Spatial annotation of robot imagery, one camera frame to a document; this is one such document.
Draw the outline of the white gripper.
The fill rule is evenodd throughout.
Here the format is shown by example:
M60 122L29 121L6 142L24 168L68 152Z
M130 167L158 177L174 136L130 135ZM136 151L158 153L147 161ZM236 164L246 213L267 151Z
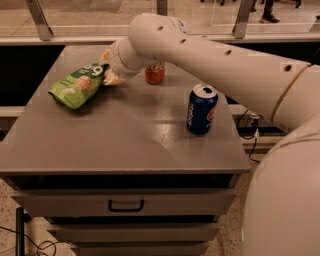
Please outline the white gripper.
M106 49L99 58L98 64L108 64L111 69L106 69L103 74L104 86L119 85L124 79L136 76L140 72L140 57L132 48L128 39L114 42L109 50Z

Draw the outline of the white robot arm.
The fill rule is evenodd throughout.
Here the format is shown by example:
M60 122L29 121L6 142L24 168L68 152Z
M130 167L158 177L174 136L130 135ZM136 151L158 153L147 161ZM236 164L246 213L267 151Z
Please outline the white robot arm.
M318 66L196 38L156 14L136 16L100 61L124 79L170 62L287 131L251 179L241 255L320 256Z

